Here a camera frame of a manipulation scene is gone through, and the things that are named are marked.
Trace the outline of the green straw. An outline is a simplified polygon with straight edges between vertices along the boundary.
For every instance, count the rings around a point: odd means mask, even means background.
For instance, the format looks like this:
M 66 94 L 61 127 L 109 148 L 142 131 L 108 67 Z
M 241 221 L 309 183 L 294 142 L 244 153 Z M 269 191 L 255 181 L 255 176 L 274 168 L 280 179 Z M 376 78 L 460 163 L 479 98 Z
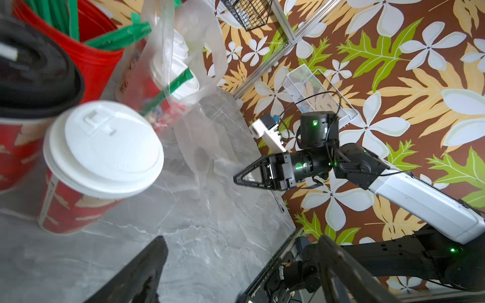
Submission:
M 186 68 L 178 77 L 176 77 L 169 86 L 160 91 L 141 111 L 142 116 L 146 116 L 152 111 L 155 111 L 168 97 L 170 97 L 179 87 L 187 81 L 194 78 L 193 73 L 189 68 Z

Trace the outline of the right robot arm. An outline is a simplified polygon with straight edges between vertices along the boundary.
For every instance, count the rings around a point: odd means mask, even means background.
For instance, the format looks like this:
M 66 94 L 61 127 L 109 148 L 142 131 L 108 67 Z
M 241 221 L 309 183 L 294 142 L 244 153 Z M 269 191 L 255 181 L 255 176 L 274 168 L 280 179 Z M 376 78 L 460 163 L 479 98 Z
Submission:
M 289 302 L 298 290 L 322 290 L 327 302 L 396 302 L 379 276 L 438 280 L 465 292 L 484 290 L 484 218 L 464 201 L 389 164 L 370 150 L 338 141 L 334 112 L 301 116 L 300 150 L 282 145 L 277 120 L 264 115 L 250 127 L 273 150 L 234 177 L 240 186 L 286 191 L 306 178 L 350 181 L 399 205 L 425 222 L 409 236 L 357 246 L 339 246 L 328 236 L 316 244 L 297 232 L 284 242 L 239 302 Z

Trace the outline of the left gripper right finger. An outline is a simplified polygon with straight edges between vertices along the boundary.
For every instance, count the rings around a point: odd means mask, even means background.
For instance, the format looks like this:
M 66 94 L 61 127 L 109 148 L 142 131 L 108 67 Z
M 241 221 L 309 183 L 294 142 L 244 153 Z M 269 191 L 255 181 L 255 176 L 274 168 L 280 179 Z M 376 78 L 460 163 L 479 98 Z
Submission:
M 328 236 L 317 243 L 317 269 L 326 302 L 399 302 Z

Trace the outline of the clear plastic carrier bag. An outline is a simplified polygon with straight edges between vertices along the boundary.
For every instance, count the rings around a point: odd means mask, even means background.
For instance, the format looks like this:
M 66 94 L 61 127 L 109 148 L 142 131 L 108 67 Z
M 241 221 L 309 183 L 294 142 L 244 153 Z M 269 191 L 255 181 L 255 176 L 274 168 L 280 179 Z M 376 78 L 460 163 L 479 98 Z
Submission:
M 172 126 L 212 93 L 227 71 L 215 11 L 206 1 L 146 1 L 141 21 L 151 32 L 128 47 L 116 68 L 117 102 L 97 106 L 94 141 L 98 198 L 125 198 L 159 176 L 157 131 Z

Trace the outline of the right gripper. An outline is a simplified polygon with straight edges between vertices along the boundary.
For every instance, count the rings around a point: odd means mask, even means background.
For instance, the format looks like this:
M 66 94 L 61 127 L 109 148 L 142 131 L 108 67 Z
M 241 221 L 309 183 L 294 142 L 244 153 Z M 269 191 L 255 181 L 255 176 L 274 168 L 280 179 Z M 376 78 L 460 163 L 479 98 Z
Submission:
M 338 117 L 331 111 L 300 117 L 299 151 L 262 156 L 233 177 L 236 185 L 286 191 L 307 178 L 327 178 L 338 167 Z

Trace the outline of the black lid red cup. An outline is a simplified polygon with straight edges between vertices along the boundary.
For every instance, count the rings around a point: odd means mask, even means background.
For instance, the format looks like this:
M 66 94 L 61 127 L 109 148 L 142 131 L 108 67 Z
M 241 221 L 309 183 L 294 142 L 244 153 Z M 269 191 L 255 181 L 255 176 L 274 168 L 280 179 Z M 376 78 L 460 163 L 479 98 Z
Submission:
M 1 191 L 18 186 L 42 156 L 46 131 L 77 106 L 85 84 L 76 64 L 50 37 L 1 16 Z

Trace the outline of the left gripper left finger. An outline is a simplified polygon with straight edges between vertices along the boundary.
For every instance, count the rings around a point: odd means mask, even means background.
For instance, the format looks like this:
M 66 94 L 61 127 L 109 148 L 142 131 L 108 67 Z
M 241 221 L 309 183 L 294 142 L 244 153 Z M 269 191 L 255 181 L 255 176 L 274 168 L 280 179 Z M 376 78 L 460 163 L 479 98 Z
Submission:
M 156 237 L 87 302 L 159 302 L 157 289 L 169 254 L 162 236 Z

